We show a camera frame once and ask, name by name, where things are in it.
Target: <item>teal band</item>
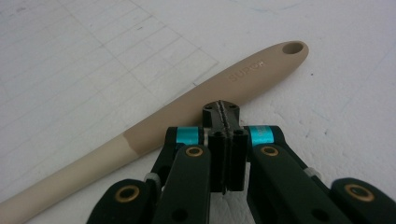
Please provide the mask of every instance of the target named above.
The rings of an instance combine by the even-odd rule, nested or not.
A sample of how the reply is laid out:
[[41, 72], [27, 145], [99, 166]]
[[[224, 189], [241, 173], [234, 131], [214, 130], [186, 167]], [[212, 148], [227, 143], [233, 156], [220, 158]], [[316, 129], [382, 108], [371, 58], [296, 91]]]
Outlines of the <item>teal band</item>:
[[250, 129], [250, 139], [253, 147], [258, 144], [274, 143], [274, 134], [269, 126], [258, 125], [248, 127]]
[[198, 127], [177, 127], [176, 142], [185, 145], [198, 145]]

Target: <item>screw hole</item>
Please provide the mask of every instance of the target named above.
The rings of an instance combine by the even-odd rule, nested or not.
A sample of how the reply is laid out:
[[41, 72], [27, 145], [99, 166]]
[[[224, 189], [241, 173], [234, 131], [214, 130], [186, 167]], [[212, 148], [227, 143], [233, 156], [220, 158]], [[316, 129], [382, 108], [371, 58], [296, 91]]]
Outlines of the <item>screw hole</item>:
[[325, 222], [325, 221], [329, 221], [330, 220], [329, 215], [325, 211], [320, 210], [320, 209], [312, 210], [311, 214], [312, 214], [312, 216], [314, 218], [316, 218], [319, 221], [324, 221]]
[[239, 134], [243, 134], [244, 131], [242, 131], [242, 130], [235, 130], [235, 131], [233, 131], [233, 133], [239, 135]]
[[215, 132], [216, 137], [222, 137], [222, 132]]
[[267, 156], [277, 156], [279, 151], [274, 147], [262, 147], [262, 154]]
[[285, 45], [282, 50], [285, 54], [296, 54], [300, 52], [303, 48], [304, 46], [301, 43], [293, 42]]
[[204, 151], [198, 147], [189, 147], [186, 149], [186, 154], [190, 157], [199, 157], [204, 154]]
[[115, 198], [119, 203], [128, 203], [136, 199], [139, 193], [140, 190], [137, 186], [128, 185], [117, 190]]
[[177, 209], [176, 211], [174, 211], [172, 213], [172, 219], [176, 222], [182, 222], [185, 221], [187, 219], [187, 217], [189, 216], [189, 214], [187, 213], [186, 210], [184, 209]]

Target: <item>white table surface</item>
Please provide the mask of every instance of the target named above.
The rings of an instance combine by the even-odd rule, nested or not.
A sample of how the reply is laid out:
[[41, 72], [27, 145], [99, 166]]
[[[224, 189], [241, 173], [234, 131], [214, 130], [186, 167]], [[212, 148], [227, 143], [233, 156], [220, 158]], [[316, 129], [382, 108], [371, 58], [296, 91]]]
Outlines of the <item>white table surface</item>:
[[[395, 1], [3, 0], [0, 202], [65, 167], [256, 51], [310, 48], [241, 106], [278, 125], [324, 183], [356, 177], [396, 199]], [[159, 151], [29, 223], [84, 223], [106, 189], [143, 179]], [[213, 194], [211, 223], [254, 223], [245, 192]]]

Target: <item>beige spatula handle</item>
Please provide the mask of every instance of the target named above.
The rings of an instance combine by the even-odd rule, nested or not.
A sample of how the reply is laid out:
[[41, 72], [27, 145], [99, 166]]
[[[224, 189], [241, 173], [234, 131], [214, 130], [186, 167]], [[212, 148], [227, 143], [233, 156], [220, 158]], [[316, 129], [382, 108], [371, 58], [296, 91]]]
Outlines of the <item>beige spatula handle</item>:
[[202, 106], [242, 105], [294, 71], [308, 55], [300, 41], [274, 45], [218, 73], [90, 154], [0, 204], [0, 223], [22, 223], [66, 196], [160, 147], [169, 126], [197, 125]]

